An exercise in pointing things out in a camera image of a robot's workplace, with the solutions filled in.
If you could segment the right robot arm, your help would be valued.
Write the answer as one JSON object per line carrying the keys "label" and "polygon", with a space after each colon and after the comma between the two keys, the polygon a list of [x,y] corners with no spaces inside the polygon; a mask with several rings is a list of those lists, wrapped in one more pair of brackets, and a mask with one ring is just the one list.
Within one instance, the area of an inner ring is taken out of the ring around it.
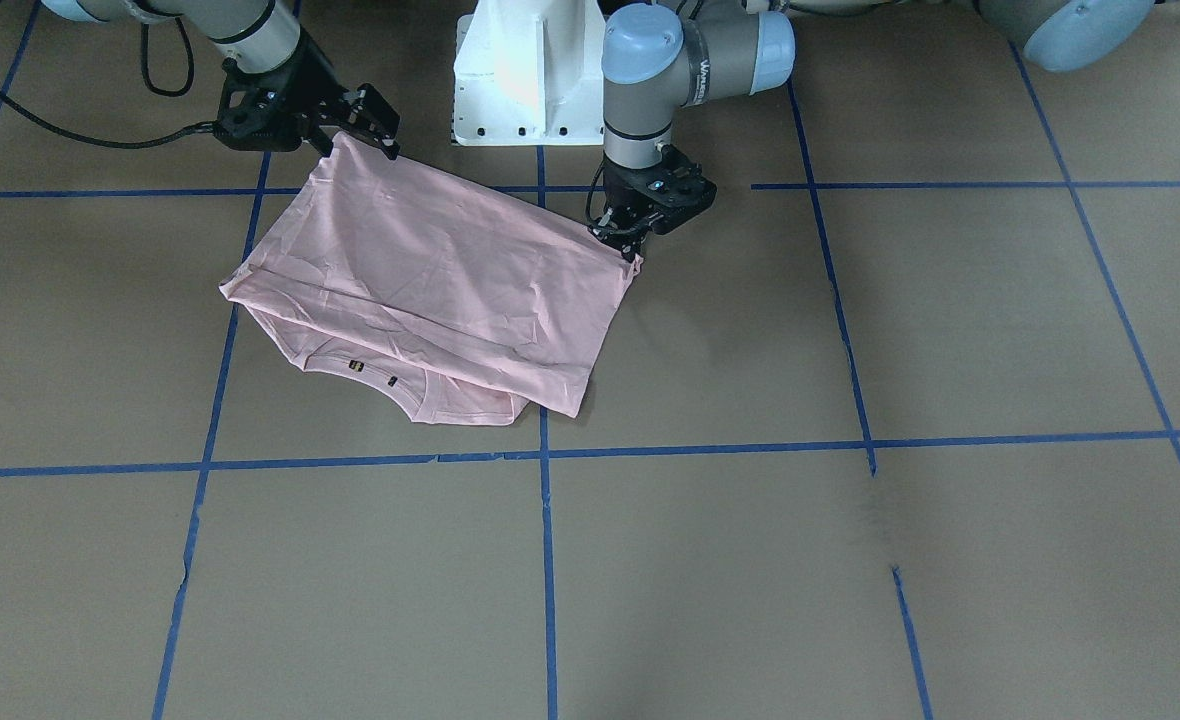
{"label": "right robot arm", "polygon": [[288,1],[46,1],[74,22],[181,20],[219,51],[225,74],[212,132],[228,149],[332,152],[332,127],[398,158],[401,118],[371,85],[348,89]]}

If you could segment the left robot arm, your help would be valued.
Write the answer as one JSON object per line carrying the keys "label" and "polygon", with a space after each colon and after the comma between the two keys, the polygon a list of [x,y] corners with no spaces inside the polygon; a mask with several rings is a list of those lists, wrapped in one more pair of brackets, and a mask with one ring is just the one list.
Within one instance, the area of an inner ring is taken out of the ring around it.
{"label": "left robot arm", "polygon": [[[873,1],[654,1],[605,20],[603,156],[594,237],[634,263],[653,234],[708,209],[717,186],[674,146],[674,114],[782,86],[796,63],[796,15],[854,17]],[[968,9],[1037,67],[1070,72],[1112,54],[1150,1],[970,1]]]}

